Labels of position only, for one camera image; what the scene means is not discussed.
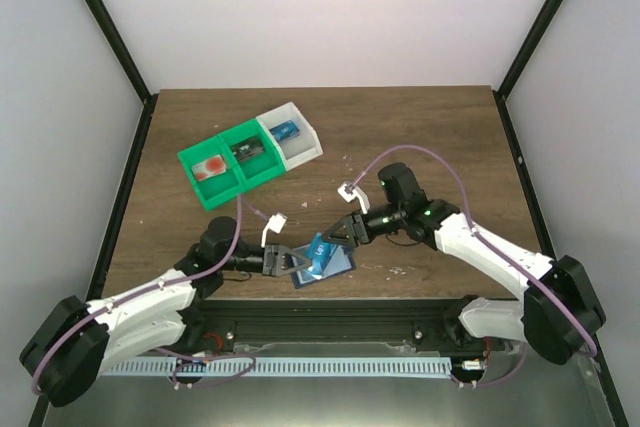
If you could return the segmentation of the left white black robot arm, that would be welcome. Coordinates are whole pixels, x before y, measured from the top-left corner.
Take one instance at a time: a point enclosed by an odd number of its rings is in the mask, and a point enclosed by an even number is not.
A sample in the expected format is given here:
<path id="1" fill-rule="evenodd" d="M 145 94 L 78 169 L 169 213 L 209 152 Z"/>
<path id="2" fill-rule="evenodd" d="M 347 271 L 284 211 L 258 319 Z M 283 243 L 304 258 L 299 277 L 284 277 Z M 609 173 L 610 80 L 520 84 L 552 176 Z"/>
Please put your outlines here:
<path id="1" fill-rule="evenodd" d="M 281 277 L 311 267 L 282 244 L 241 240 L 238 222 L 216 217 L 198 242 L 156 279 L 120 294 L 59 301 L 19 355 L 34 394 L 55 407 L 82 396 L 116 364 L 158 348 L 196 349 L 204 339 L 200 304 L 219 289 L 225 271 Z"/>

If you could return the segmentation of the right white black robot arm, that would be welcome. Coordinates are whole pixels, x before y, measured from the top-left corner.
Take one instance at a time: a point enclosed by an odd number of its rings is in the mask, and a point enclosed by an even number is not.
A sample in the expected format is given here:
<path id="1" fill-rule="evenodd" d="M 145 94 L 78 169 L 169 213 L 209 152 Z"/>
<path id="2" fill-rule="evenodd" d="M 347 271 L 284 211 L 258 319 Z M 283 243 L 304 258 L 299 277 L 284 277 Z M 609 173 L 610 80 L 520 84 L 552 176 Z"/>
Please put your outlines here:
<path id="1" fill-rule="evenodd" d="M 378 179 L 386 197 L 378 207 L 369 205 L 360 188 L 348 183 L 339 187 L 344 200 L 357 200 L 360 207 L 326 230 L 324 241 L 355 249 L 404 232 L 414 242 L 474 267 L 514 297 L 464 298 L 444 325 L 451 347 L 465 350 L 482 337 L 519 341 L 556 365 L 582 349 L 594 349 L 606 315 L 578 260 L 528 251 L 468 220 L 455 205 L 428 198 L 404 163 L 385 166 Z"/>

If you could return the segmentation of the blue leather card holder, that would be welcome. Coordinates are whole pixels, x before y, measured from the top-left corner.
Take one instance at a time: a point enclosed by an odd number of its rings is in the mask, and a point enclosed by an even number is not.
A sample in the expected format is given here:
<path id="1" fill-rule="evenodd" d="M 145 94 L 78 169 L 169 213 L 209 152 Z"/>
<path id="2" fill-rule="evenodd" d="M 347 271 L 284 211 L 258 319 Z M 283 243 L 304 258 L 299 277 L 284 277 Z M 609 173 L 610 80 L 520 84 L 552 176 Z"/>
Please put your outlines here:
<path id="1" fill-rule="evenodd" d="M 309 268 L 306 268 L 293 273 L 291 280 L 295 289 L 301 289 L 339 275 L 347 274 L 355 269 L 356 263 L 353 259 L 353 250 L 338 247 L 321 273 L 313 273 Z"/>

